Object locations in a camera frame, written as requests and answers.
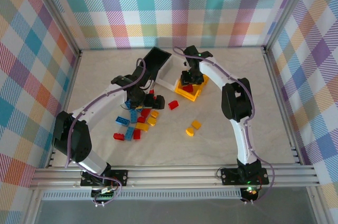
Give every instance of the yellow block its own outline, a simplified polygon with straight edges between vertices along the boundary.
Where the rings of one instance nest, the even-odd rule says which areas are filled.
[[[194,120],[194,122],[191,123],[192,127],[194,127],[196,130],[198,130],[201,127],[201,123],[197,120]]]
[[[189,135],[189,136],[194,136],[194,128],[192,127],[188,127],[185,132]]]
[[[135,129],[140,129],[140,130],[144,130],[145,132],[147,132],[149,129],[149,126],[147,124],[137,123],[135,126]]]
[[[192,86],[193,89],[194,89],[194,91],[192,93],[189,93],[189,92],[184,91],[182,89],[183,86],[181,85],[180,80],[178,81],[174,92],[178,93],[181,96],[184,96],[185,98],[189,99],[190,101],[195,101],[196,98],[201,94],[203,87],[208,83],[209,77],[204,74],[203,78],[204,78],[204,82],[202,84]]]
[[[156,117],[158,117],[158,112],[155,111],[155,110],[153,110],[153,111],[150,113],[150,115],[151,115],[152,117],[156,118]]]
[[[152,126],[156,125],[156,118],[149,117],[148,120],[147,120],[147,123],[152,125]]]

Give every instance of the blue lego brick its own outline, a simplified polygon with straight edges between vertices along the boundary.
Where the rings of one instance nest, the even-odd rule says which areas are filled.
[[[128,127],[127,132],[125,134],[125,140],[131,141],[133,133],[134,133],[134,128],[133,127]]]
[[[130,110],[130,122],[132,124],[137,123],[137,111],[134,109]]]
[[[123,126],[128,126],[130,121],[128,119],[125,119],[123,117],[118,116],[115,120],[116,123],[118,123],[119,125],[123,125]]]
[[[130,100],[126,101],[125,105],[127,106],[128,109],[130,109],[130,106],[131,106]]]

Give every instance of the plaid wallpaper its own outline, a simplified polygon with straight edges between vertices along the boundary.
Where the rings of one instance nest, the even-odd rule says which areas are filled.
[[[272,59],[306,163],[338,223],[338,0],[301,0]]]
[[[80,47],[261,46],[287,0],[55,0]]]
[[[75,55],[42,0],[0,0],[0,223],[18,223]]]

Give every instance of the yellow lego brick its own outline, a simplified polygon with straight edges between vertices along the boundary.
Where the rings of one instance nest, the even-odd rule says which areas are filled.
[[[197,120],[194,120],[194,122],[191,123],[192,127],[194,127],[196,130],[198,130],[201,127],[201,123]]]
[[[189,127],[185,130],[185,132],[189,135],[189,136],[194,136],[194,128]]]
[[[149,117],[148,120],[147,120],[147,123],[152,125],[152,126],[156,125],[156,118]]]
[[[158,116],[158,112],[157,111],[155,111],[155,110],[153,110],[151,113],[150,113],[150,115],[152,116],[152,117],[154,117],[154,118],[156,118],[157,116]]]
[[[140,130],[144,130],[145,132],[147,132],[149,129],[149,126],[147,124],[137,123],[135,126],[135,129],[140,129]]]

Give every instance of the aluminum rail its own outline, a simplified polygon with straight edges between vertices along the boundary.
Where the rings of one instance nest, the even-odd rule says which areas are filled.
[[[151,165],[116,166],[115,170],[128,170],[128,182],[124,189],[207,189],[207,188],[243,188],[243,185],[222,185],[216,176],[220,167],[235,168],[236,165]],[[271,180],[272,171],[264,166]],[[318,186],[316,172],[311,165],[273,164],[275,169],[275,187]],[[51,167],[37,169],[31,182],[32,190],[83,189],[80,186],[81,169],[77,167]]]

